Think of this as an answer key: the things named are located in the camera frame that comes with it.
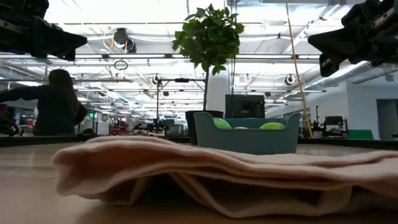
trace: cable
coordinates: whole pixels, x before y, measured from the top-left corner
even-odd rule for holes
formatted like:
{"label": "cable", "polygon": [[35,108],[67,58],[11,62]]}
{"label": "cable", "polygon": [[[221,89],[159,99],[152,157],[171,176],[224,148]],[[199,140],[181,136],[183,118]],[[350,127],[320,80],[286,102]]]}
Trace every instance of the cable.
{"label": "cable", "polygon": [[289,23],[290,41],[292,43],[292,53],[293,53],[294,67],[295,67],[295,70],[296,70],[297,81],[298,81],[298,85],[300,87],[301,97],[302,97],[302,100],[303,100],[304,116],[305,116],[305,119],[307,120],[307,126],[308,126],[308,130],[310,132],[310,137],[313,139],[311,123],[310,123],[310,119],[308,118],[307,106],[305,104],[303,86],[301,85],[301,80],[300,80],[300,76],[299,76],[299,70],[297,68],[297,59],[296,59],[296,53],[295,53],[295,50],[294,50],[292,25],[290,23],[290,17],[289,17],[289,0],[285,0],[285,3],[286,3],[287,22]]}
{"label": "cable", "polygon": [[105,46],[107,49],[111,49],[111,48],[113,47],[113,42],[114,42],[114,32],[113,32],[113,34],[112,34],[112,44],[111,44],[111,46],[106,45],[106,43],[105,43],[105,35],[106,35],[106,33],[104,32],[104,37],[103,37],[102,43],[104,44],[104,46]]}

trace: desk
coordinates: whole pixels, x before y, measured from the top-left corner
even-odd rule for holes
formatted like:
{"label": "desk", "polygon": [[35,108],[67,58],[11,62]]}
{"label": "desk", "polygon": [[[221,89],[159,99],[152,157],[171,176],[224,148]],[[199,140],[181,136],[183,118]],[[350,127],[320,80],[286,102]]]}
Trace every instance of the desk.
{"label": "desk", "polygon": [[[170,187],[159,192],[154,183],[152,189],[133,207],[108,207],[97,200],[77,196],[61,197],[55,193],[56,173],[50,165],[51,157],[64,147],[76,143],[47,144],[42,146],[17,146],[0,148],[0,223],[395,223],[393,213],[364,213],[360,215],[336,215],[321,218],[260,217],[233,220],[197,204],[185,195],[173,182],[163,181]],[[369,152],[341,146],[298,146],[297,153],[311,155],[342,156]]]}

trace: black planter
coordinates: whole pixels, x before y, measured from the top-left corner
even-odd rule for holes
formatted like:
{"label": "black planter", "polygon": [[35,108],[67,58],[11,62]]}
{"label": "black planter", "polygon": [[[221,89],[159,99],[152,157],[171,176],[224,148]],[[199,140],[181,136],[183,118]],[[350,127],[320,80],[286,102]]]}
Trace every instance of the black planter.
{"label": "black planter", "polygon": [[185,119],[187,119],[188,123],[188,135],[191,139],[191,144],[194,146],[198,145],[198,138],[197,138],[197,127],[195,125],[195,118],[193,114],[197,112],[207,112],[212,115],[214,118],[224,118],[224,112],[222,111],[187,111],[185,112]]}

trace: ceiling duct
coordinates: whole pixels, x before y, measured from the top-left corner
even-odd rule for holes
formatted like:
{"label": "ceiling duct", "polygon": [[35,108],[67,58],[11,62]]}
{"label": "ceiling duct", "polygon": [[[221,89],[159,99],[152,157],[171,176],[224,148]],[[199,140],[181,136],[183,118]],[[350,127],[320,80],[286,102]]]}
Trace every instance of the ceiling duct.
{"label": "ceiling duct", "polygon": [[319,85],[336,85],[337,83],[344,81],[348,78],[362,74],[372,69],[371,62],[359,62],[356,65],[340,65],[341,73],[331,75],[328,78],[323,79],[319,82]]}

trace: teal plastic bin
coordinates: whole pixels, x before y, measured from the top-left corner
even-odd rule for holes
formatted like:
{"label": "teal plastic bin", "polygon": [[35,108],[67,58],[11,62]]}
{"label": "teal plastic bin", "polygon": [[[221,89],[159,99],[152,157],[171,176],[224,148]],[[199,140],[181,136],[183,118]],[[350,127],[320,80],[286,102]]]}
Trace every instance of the teal plastic bin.
{"label": "teal plastic bin", "polygon": [[[206,112],[195,113],[198,145],[213,149],[242,152],[255,155],[295,153],[299,136],[300,114],[293,114],[289,120],[280,119],[225,119],[232,128],[218,129],[213,117]],[[263,124],[278,122],[284,129],[259,129]]]}

